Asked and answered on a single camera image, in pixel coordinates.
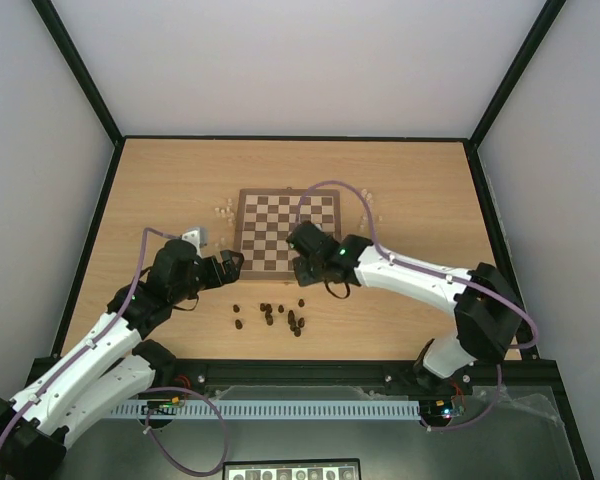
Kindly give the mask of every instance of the chessboard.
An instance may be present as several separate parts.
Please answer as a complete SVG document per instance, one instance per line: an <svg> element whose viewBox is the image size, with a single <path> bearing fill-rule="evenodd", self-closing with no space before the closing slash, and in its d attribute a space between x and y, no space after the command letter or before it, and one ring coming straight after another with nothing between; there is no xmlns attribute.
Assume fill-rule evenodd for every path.
<svg viewBox="0 0 600 480"><path fill-rule="evenodd" d="M248 188L240 190L234 250L242 252L241 280L292 281L297 253L285 241L296 224L304 190ZM340 192L316 190L300 210L322 231L340 240Z"/></svg>

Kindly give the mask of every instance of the wire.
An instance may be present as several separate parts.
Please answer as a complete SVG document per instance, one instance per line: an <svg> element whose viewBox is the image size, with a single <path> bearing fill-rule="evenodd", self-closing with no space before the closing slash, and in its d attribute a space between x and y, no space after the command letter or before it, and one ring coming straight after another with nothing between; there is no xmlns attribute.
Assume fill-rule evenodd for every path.
<svg viewBox="0 0 600 480"><path fill-rule="evenodd" d="M493 394L493 400L491 400L491 403L487 405L487 408L485 408L480 413L480 415L478 415L475 418L472 418L468 422L464 422L459 425L447 425L446 427L432 427L425 421L424 418L420 418L420 423L427 427L428 432L449 432L452 430L460 430L462 428L467 428L478 423L480 420L486 417L491 410L493 410L493 407L496 406L496 403L498 403L498 400L500 399L500 389L502 388L502 367L500 367L499 364L496 365L496 372L498 380L496 383L496 391Z"/></svg>
<svg viewBox="0 0 600 480"><path fill-rule="evenodd" d="M149 426L149 420L151 419L151 414L153 413L153 411L150 410L149 412L147 412L147 417L144 420L145 433L147 435L149 435L149 438L160 449L160 453L162 453L164 458L166 458L167 461L173 467L177 468L182 473L185 473L192 477L210 477L211 475L214 475L214 474L218 473L220 470L222 470L222 468L224 467L224 462L227 459L227 454L229 453L229 428L227 427L227 422L225 421L225 419L222 418L222 414L220 413L220 410L218 410L218 407L216 407L213 404L213 402L211 402L211 400L209 400L204 395L200 395L199 393L194 392L193 390L189 390L188 388L156 387L156 388L149 388L148 390L144 391L144 393L155 393L155 392L181 392L181 393L186 393L188 395L194 396L194 397L202 400L204 403L207 404L207 406L211 410L213 410L213 413L216 414L216 416L218 417L218 420L220 420L220 426L222 427L222 431L224 433L224 450L222 451L222 457L220 458L220 461L218 462L218 464L215 467L213 467L211 470L209 470L208 472L197 472L195 470L190 470L187 467L185 467L184 465L182 465L181 463L179 463L175 458L173 458L169 454L169 452L167 452L167 450L164 448L162 443L160 443L160 440L158 440L158 438L155 436L155 434L153 433L153 430Z"/></svg>
<svg viewBox="0 0 600 480"><path fill-rule="evenodd" d="M133 297L133 294L136 290L136 287L138 286L138 280L140 279L140 275L142 273L142 263L144 262L144 256L147 253L147 236L149 233L153 233L155 235L158 235L160 237L163 238L169 238L169 239L175 239L175 238L180 238L177 237L175 235L171 235L168 233L163 233L160 232L158 230L155 230L151 227L146 227L143 231L142 231L142 242L140 244L140 255L138 257L138 264L136 266L136 271L133 275L133 280L131 281L131 286L129 287L129 292L127 293L127 296L124 299L124 302L122 302L122 306L120 307L120 309L118 310L118 312L115 314L115 316L111 319L111 321L104 327L104 329L98 334L96 335L92 341L93 343L98 343L98 341L100 341L100 339L102 339L102 337L104 337L107 333L109 333L109 331L113 328L113 326L116 324L116 322L120 319L120 317L122 317L122 315L124 314L125 310L127 309L127 307L129 306L129 303L131 303L131 297ZM49 379L40 386L40 388L36 391L35 396L40 398L42 395L44 395L47 390L49 389L49 387L51 385L53 385L53 383L60 378L60 376L66 372L71 365L73 365L75 362L78 361L78 359L80 357L82 357L85 353L87 353L91 348L87 345L85 345L84 347L82 347L81 349L79 349L72 357L70 357L69 359L67 359L67 361L58 368L58 370L56 370L53 375L51 375L49 377ZM13 416L13 418L9 421L9 423L7 423L7 426L4 428L4 430L2 431L2 434L0 435L0 451L2 450L2 447L4 446L4 443L7 440L7 437L9 436L9 434L11 433L11 431L14 429L14 427L16 426L16 424L18 423L18 421L29 411L29 409L34 405L34 403L32 401L27 401L22 408L16 412L16 414Z"/></svg>
<svg viewBox="0 0 600 480"><path fill-rule="evenodd" d="M390 258L389 253L387 253L383 249L382 245L380 245L380 242L378 241L378 235L377 235L377 232L375 229L375 225L373 223L373 215L371 214L371 208L369 207L369 204L367 203L365 198L362 196L362 194L358 190L356 190L354 187L352 187L348 183L342 182L340 180L326 180L324 182L316 183L315 185L312 185L311 187L307 188L307 190L302 194L302 196L300 197L300 200L298 201L298 209L297 209L298 213L296 214L296 217L295 217L296 225L299 223L300 207L302 206L302 203L307 199L307 197L309 196L309 194L311 192L313 192L314 190L317 190L320 187L324 187L326 185L338 185L340 187L346 188L347 190L350 190L351 192L353 192L358 197L360 202L362 202L362 206L364 207L365 212L367 214L367 218L369 220L369 231L371 232L371 240L373 240L373 246L375 247L376 251L382 258L384 258L385 260L389 260L391 263L394 263L401 267L408 268L410 270L414 270L416 272L424 273L426 275L431 275L432 277L436 277L436 278L440 278L440 279L447 279L446 274L438 272L436 270L432 270L430 268L423 267L421 265L415 265L413 263L405 262L398 258ZM499 293L496 293L487 287L483 287L482 285L480 285L476 282L472 282L471 280L466 280L461 277L456 277L454 275L451 276L450 280L452 282L458 282L462 285L473 288L474 290L477 290L477 291L483 293L484 295L487 295L487 296L493 298L497 302L500 302L502 305L504 305L505 307L509 308L514 313L519 315L522 319L524 319L524 321L527 323L527 325L529 325L531 332L533 333L533 338L531 339L531 341L529 341L527 343L521 343L518 345L509 345L510 350L524 350L526 348L531 348L536 345L536 343L538 342L538 327L537 327L536 323L533 321L533 319L527 314L527 312L525 312L523 309L518 307L515 303L506 299Z"/></svg>

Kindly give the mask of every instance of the gray floor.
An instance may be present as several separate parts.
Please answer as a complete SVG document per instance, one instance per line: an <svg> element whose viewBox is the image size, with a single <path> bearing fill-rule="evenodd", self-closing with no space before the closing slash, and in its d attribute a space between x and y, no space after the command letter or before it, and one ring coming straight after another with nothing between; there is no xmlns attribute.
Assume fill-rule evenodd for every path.
<svg viewBox="0 0 600 480"><path fill-rule="evenodd" d="M499 404L474 427L447 433L427 433L415 422L234 421L229 460L359 458L364 480L577 479L564 429L551 419L550 400L529 393ZM474 409L482 406L472 402ZM213 421L173 422L159 436L175 458L196 470L213 467L222 451ZM138 422L103 420L74 445L55 478L190 477L160 456Z"/></svg>

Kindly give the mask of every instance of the gray wall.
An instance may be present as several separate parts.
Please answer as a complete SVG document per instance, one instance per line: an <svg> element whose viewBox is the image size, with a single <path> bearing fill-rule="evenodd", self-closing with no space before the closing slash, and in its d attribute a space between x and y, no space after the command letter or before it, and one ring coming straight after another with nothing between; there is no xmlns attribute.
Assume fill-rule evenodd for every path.
<svg viewBox="0 0 600 480"><path fill-rule="evenodd" d="M468 136L544 0L55 0L130 134Z"/></svg>
<svg viewBox="0 0 600 480"><path fill-rule="evenodd" d="M0 0L0 395L48 355L112 146L31 2Z"/></svg>
<svg viewBox="0 0 600 480"><path fill-rule="evenodd" d="M600 478L600 1L569 1L480 149Z"/></svg>

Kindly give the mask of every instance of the wooden chessboard frame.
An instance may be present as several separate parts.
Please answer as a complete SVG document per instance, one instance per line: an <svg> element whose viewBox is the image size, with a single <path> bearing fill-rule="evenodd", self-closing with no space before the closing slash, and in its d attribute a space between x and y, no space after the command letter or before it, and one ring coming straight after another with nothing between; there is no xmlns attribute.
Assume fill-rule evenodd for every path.
<svg viewBox="0 0 600 480"><path fill-rule="evenodd" d="M306 190L303 189L294 189L294 188L245 188L240 190L240 197L238 200L238 212L236 216L236 230L234 235L234 244L233 248L236 252L242 252L243 250L243 240L244 239L244 224L245 224L245 215L247 213L247 207L252 205L247 205L247 197L248 196L258 196L258 197L300 197L302 196ZM341 235L341 212L340 212L340 191L334 189L319 189L314 192L309 193L309 198L315 197L331 197L333 199L333 224L334 231L328 232L336 238L336 240L340 239ZM309 206L309 203L304 203L302 207ZM284 231L284 238L278 236L276 241L284 241L291 230L293 230L293 225L295 224L295 215L294 210L297 207L296 205L289 204L289 228ZM301 213L302 220L309 219L310 214ZM289 265L291 265L290 260L293 259L293 255L289 255ZM240 273L241 280L264 280L264 281L284 281L291 282L294 280L293 269L289 268L286 271L254 271L250 269L245 269L243 267L242 272Z"/></svg>

